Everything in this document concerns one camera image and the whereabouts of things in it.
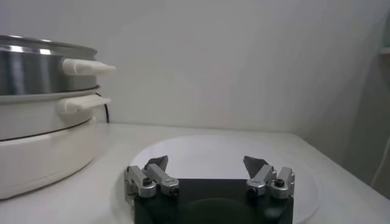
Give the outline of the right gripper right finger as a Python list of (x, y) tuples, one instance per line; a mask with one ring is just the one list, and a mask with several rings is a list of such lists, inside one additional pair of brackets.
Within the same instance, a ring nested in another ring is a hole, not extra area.
[(289, 167), (280, 172), (263, 159), (244, 156), (243, 163), (250, 176), (246, 181), (247, 196), (258, 198), (270, 194), (272, 198), (285, 200), (294, 196), (295, 173)]

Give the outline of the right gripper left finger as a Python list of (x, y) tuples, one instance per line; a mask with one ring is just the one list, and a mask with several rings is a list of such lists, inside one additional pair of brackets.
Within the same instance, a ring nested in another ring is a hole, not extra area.
[(136, 197), (154, 198), (158, 193), (169, 200), (177, 201), (180, 196), (180, 182), (166, 173), (167, 155), (151, 158), (141, 169), (128, 166), (124, 170), (125, 201), (130, 203)]

